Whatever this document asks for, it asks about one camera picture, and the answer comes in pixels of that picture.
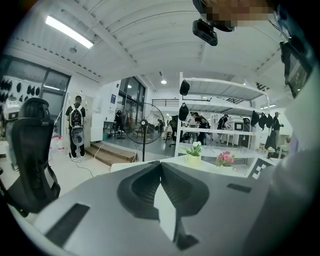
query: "standing fan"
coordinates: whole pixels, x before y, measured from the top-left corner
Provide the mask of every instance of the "standing fan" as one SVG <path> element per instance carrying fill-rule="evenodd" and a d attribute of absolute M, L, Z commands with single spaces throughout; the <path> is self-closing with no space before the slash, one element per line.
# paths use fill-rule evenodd
<path fill-rule="evenodd" d="M 142 161 L 145 161 L 145 147 L 162 134 L 164 116 L 161 111 L 154 105 L 144 103 L 143 112 L 137 112 L 137 105 L 131 106 L 122 116 L 122 126 L 129 137 L 135 143 L 142 144 Z"/>

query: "wooden step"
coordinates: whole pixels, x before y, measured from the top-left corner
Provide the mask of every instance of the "wooden step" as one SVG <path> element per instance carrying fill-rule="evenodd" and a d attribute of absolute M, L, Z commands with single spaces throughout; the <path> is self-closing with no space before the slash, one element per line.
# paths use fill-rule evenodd
<path fill-rule="evenodd" d="M 121 158 L 124 160 L 127 160 L 129 162 L 132 162 L 134 158 L 136 158 L 136 161 L 138 160 L 138 154 L 136 154 L 134 152 L 130 152 L 130 151 L 126 151 L 126 150 L 122 150 L 116 147 L 112 147 L 109 145 L 105 145 L 103 143 L 92 143 L 91 147 L 95 148 L 95 149 L 99 149 L 99 152 L 104 152 L 107 153 L 108 155 L 112 155 L 115 156 L 116 158 Z"/>
<path fill-rule="evenodd" d="M 104 163 L 104 164 L 106 164 L 106 165 L 108 165 L 110 167 L 113 164 L 130 163 L 130 161 L 125 160 L 123 158 L 119 158 L 119 157 L 116 157 L 114 155 L 107 154 L 106 152 L 101 151 L 101 149 L 97 153 L 98 149 L 93 147 L 93 146 L 87 147 L 84 150 L 88 155 L 90 155 L 92 157 L 95 157 L 95 159 L 99 160 L 100 162 L 102 162 L 102 163 Z"/>

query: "white shirt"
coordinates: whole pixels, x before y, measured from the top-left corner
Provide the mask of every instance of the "white shirt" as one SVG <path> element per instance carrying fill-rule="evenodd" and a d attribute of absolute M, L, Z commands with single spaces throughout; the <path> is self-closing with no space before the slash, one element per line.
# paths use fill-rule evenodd
<path fill-rule="evenodd" d="M 194 119 L 193 116 L 190 117 L 190 119 L 189 119 L 189 124 L 190 124 L 191 126 L 197 125 L 196 120 Z"/>

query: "railing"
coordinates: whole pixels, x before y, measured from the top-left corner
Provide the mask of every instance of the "railing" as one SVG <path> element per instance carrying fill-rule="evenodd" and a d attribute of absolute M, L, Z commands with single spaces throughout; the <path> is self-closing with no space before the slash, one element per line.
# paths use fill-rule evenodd
<path fill-rule="evenodd" d="M 179 107 L 179 99 L 178 98 L 153 99 L 152 105 L 156 107 Z"/>

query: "flower pot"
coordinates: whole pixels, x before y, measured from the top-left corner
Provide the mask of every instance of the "flower pot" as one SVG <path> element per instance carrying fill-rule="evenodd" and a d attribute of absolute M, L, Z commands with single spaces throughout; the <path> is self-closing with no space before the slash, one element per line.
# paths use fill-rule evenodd
<path fill-rule="evenodd" d="M 197 167 L 201 165 L 201 156 L 193 156 L 190 154 L 186 155 L 187 163 L 192 167 Z"/>
<path fill-rule="evenodd" d="M 221 170 L 222 172 L 232 171 L 232 170 L 234 169 L 232 166 L 223 166 L 223 165 L 220 165 L 218 168 L 219 168 L 219 170 Z"/>

